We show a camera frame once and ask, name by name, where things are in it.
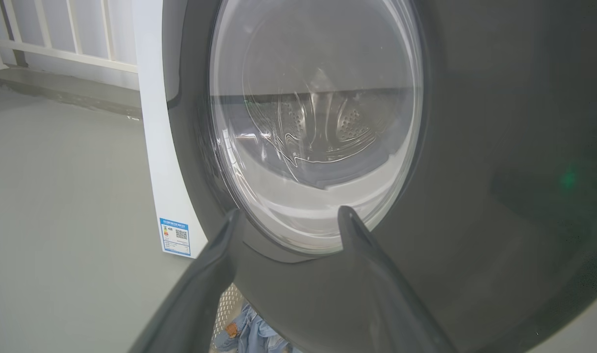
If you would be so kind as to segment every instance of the gray floor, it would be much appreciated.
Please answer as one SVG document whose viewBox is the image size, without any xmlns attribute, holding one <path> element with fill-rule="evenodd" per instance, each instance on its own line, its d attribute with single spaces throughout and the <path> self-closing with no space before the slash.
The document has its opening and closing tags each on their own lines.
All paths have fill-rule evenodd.
<svg viewBox="0 0 597 353">
<path fill-rule="evenodd" d="M 0 70 L 0 87 L 56 102 L 141 118 L 138 90 L 23 67 Z"/>
<path fill-rule="evenodd" d="M 125 352 L 161 252 L 143 123 L 0 90 L 0 353 Z"/>
</svg>

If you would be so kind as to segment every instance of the white railing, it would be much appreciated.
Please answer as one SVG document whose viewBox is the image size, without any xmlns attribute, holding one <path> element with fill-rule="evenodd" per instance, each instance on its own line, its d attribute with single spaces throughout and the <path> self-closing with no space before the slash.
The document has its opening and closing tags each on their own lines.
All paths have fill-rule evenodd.
<svg viewBox="0 0 597 353">
<path fill-rule="evenodd" d="M 136 73 L 136 65 L 121 62 L 115 58 L 113 50 L 113 37 L 110 27 L 110 15 L 108 13 L 108 0 L 100 0 L 100 2 L 102 7 L 102 23 L 104 26 L 105 36 L 104 39 L 106 41 L 106 58 L 87 55 L 83 53 L 80 36 L 78 35 L 78 21 L 76 19 L 76 0 L 67 0 L 67 14 L 69 16 L 69 22 L 71 24 L 70 27 L 72 32 L 72 39 L 74 40 L 74 52 L 55 49 L 52 47 L 52 39 L 50 38 L 48 22 L 45 16 L 45 11 L 43 10 L 43 0 L 34 0 L 34 6 L 36 7 L 36 15 L 38 18 L 41 36 L 43 37 L 43 46 L 25 43 L 22 41 L 22 34 L 20 33 L 20 27 L 17 23 L 17 18 L 15 16 L 13 2 L 11 0 L 4 0 L 4 8 L 6 9 L 9 27 L 11 29 L 11 33 L 13 34 L 13 40 L 0 38 L 0 47 L 26 51 L 29 53 L 54 56 L 56 58 L 72 60 L 75 62 L 87 63 L 101 67 L 108 67 L 110 69 Z M 2 67 L 4 67 L 4 65 L 1 62 L 0 58 L 0 69 Z"/>
</svg>

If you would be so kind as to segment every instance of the laundry basket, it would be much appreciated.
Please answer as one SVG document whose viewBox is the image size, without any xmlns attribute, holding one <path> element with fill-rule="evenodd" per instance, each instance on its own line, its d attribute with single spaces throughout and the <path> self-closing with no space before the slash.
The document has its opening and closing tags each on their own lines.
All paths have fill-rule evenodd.
<svg viewBox="0 0 597 353">
<path fill-rule="evenodd" d="M 220 303 L 218 304 L 218 311 L 215 316 L 215 324 L 213 326 L 213 336 L 211 336 L 211 344 L 209 346 L 210 353 L 218 353 L 219 351 L 215 348 L 213 341 L 224 330 L 224 328 L 237 317 L 242 308 L 244 302 L 244 296 L 238 290 L 235 283 L 232 283 L 222 296 L 220 297 Z"/>
</svg>

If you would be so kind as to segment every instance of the front-load washing machine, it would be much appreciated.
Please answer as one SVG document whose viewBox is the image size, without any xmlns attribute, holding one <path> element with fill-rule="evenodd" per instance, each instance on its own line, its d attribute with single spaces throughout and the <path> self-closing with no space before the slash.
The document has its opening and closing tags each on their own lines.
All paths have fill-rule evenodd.
<svg viewBox="0 0 597 353">
<path fill-rule="evenodd" d="M 234 281 L 296 347 L 391 347 L 343 256 L 343 205 L 454 351 L 597 331 L 580 316 L 597 312 L 597 0 L 134 11 L 161 246 L 197 257 L 240 209 Z"/>
</svg>

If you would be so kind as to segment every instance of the energy label sticker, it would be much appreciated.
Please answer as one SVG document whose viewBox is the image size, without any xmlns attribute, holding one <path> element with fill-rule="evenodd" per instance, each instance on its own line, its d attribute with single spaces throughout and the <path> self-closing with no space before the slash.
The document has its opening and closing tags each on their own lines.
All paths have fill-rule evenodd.
<svg viewBox="0 0 597 353">
<path fill-rule="evenodd" d="M 159 218 L 161 221 L 161 232 L 163 248 L 166 251 L 191 256 L 189 247 L 189 227 L 186 224 Z"/>
</svg>

